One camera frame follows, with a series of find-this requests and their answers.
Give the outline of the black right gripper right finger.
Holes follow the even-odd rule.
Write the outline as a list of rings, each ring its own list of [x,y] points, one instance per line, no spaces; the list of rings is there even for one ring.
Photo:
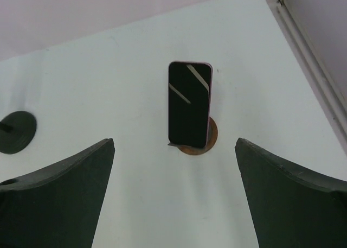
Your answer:
[[[259,247],[346,247],[346,182],[239,138],[235,153]]]

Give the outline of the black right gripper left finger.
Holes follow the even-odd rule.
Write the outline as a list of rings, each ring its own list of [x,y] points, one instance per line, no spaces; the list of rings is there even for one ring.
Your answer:
[[[1,182],[1,247],[91,247],[110,178],[111,138]]]

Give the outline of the black tripod phone stand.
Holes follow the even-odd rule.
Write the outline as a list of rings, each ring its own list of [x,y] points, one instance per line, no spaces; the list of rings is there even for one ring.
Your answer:
[[[37,129],[35,116],[27,111],[16,111],[1,120],[1,153],[12,155],[25,149]]]

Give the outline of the pink phone black screen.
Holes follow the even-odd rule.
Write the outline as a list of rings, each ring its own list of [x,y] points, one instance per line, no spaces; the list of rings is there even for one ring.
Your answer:
[[[208,142],[213,68],[205,62],[173,61],[168,67],[168,139],[202,149]]]

